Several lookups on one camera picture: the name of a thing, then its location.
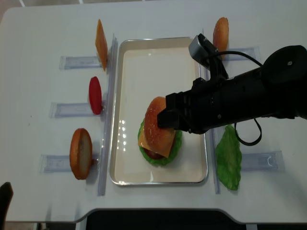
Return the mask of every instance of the plastic holder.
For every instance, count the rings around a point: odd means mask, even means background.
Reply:
[[[63,173],[71,172],[69,155],[41,155],[40,173]],[[99,156],[93,155],[91,170],[97,170],[99,166]]]
[[[104,109],[106,110],[105,117],[105,128],[104,128],[104,139],[103,145],[101,148],[101,157],[100,157],[100,170],[99,170],[99,180],[98,180],[98,195],[104,196],[106,193],[106,180],[107,180],[107,165],[109,160],[109,153],[111,152],[111,142],[112,142],[112,132],[114,126],[114,118],[112,114],[115,110],[115,98],[114,93],[117,88],[117,75],[116,75],[116,66],[117,66],[117,53],[118,53],[118,41],[113,34],[112,47],[110,51],[110,56],[108,57],[109,67],[109,84],[107,90],[107,99]]]
[[[50,118],[98,116],[88,103],[51,103]]]
[[[90,57],[68,57],[61,56],[59,69],[88,69],[101,68],[100,60],[97,56]]]
[[[242,154],[241,172],[284,171],[281,151]]]
[[[228,51],[238,51],[251,56],[252,58],[260,61],[259,46],[246,47],[246,48],[230,48]],[[224,61],[244,61],[248,60],[246,57],[234,54],[227,54],[224,56]]]

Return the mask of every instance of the lettuce leaf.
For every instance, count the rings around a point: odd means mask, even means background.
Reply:
[[[241,180],[242,153],[235,128],[227,125],[220,143],[216,146],[217,175],[226,188],[237,190]]]
[[[138,139],[140,137],[141,131],[143,129],[144,126],[144,120],[141,123],[141,127],[139,129],[139,133],[138,133]],[[175,134],[175,139],[174,139],[174,144],[173,147],[169,153],[168,158],[164,157],[162,159],[158,159],[158,160],[154,160],[151,159],[145,152],[144,148],[139,146],[141,153],[143,154],[143,157],[152,165],[167,165],[170,162],[172,162],[175,157],[178,155],[179,149],[181,147],[181,143],[182,143],[182,131],[181,130],[176,130],[176,134]]]

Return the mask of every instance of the cheese slice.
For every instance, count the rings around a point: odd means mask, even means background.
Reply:
[[[147,141],[146,141],[146,138],[145,138],[145,134],[144,134],[144,128],[142,129],[141,131],[141,134],[140,134],[140,138],[139,138],[139,143],[138,143],[139,146],[143,147],[144,149],[147,149],[147,150],[150,150],[152,152],[154,152],[148,145]],[[167,148],[165,149],[164,152],[157,152],[157,154],[161,155],[161,156],[164,156],[166,158],[168,158],[169,156],[169,153],[172,149],[172,146],[173,146],[173,142],[171,142],[171,144],[169,146],[167,146]]]
[[[106,63],[107,63],[107,43],[106,43],[105,32],[102,27],[100,19],[98,20],[98,25],[97,25],[95,45],[102,64],[102,68],[104,69],[105,72]]]

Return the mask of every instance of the tomato slice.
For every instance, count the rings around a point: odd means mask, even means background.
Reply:
[[[91,78],[89,87],[89,98],[93,113],[95,115],[99,115],[102,111],[102,95],[101,87],[97,77]]]

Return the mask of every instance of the white tray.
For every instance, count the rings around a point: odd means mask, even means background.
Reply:
[[[153,98],[187,91],[200,77],[189,55],[192,38],[129,40],[120,45],[110,176],[118,185],[199,183],[208,173],[205,136],[183,132],[173,162],[156,167],[143,157],[138,132]]]

